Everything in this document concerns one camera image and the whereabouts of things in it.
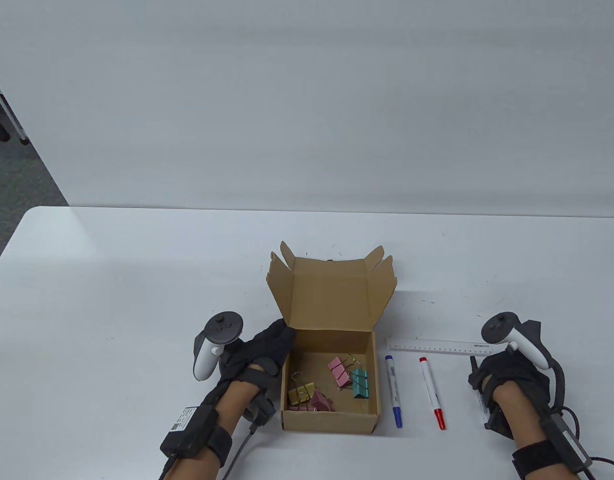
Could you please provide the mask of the person's left hand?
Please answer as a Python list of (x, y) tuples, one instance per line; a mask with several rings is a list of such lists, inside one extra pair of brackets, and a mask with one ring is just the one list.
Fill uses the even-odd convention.
[(297, 330), (279, 318), (247, 342), (238, 339), (230, 343), (218, 362), (218, 384), (228, 387), (233, 382), (244, 382), (265, 393), (277, 384), (296, 336)]

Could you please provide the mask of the person's right hand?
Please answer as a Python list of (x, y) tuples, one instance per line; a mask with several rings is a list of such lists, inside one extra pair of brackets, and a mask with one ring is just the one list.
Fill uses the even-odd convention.
[(551, 411), (550, 380), (520, 353), (501, 352), (472, 361), (468, 383), (489, 409), (486, 428), (513, 439), (512, 407), (526, 407), (538, 421)]

